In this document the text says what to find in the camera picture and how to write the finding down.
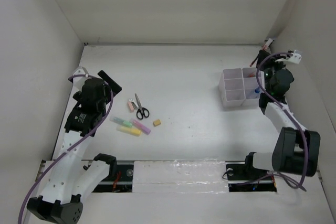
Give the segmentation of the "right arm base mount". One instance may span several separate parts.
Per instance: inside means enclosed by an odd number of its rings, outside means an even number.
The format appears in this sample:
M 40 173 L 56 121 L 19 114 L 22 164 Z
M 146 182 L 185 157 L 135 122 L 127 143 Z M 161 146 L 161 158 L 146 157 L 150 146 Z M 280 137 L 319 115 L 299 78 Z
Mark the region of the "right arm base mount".
M 253 167 L 253 155 L 249 153 L 244 161 L 226 162 L 222 179 L 228 181 L 230 193 L 235 192 L 277 192 L 275 179 L 268 171 Z

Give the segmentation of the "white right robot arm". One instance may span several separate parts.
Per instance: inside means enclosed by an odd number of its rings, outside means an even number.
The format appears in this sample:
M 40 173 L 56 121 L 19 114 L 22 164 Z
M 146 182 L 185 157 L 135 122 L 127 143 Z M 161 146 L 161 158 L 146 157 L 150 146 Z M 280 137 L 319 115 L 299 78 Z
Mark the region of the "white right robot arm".
M 256 74 L 263 73 L 264 81 L 257 81 L 254 93 L 258 106 L 279 133 L 271 153 L 251 152 L 245 158 L 243 173 L 257 179 L 268 172 L 315 175 L 318 166 L 320 134 L 304 127 L 290 112 L 286 92 L 294 82 L 288 63 L 299 64 L 301 53 L 297 50 L 270 54 L 259 51 L 256 57 Z

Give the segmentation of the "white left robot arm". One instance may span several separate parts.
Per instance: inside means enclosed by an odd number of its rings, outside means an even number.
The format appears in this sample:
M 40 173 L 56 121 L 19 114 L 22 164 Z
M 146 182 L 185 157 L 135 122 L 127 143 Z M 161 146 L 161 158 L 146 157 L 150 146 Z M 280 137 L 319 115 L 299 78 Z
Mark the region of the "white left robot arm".
M 77 223 L 87 197 L 102 180 L 117 175 L 117 159 L 112 155 L 99 153 L 83 172 L 81 162 L 121 86 L 102 70 L 94 77 L 78 69 L 69 81 L 79 90 L 73 95 L 76 104 L 66 120 L 60 152 L 30 191 L 49 174 L 44 189 L 36 197 L 28 193 L 23 202 L 31 214 L 50 223 Z

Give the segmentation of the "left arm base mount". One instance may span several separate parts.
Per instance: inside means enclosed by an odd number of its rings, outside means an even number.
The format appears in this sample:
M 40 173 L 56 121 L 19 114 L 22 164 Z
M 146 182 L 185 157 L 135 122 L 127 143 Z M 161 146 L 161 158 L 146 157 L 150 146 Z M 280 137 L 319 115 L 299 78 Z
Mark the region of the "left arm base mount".
M 83 169 L 87 171 L 93 161 L 104 161 L 112 164 L 113 174 L 109 174 L 93 190 L 94 193 L 131 193 L 133 186 L 134 162 L 117 161 L 116 157 L 108 154 L 98 154 Z

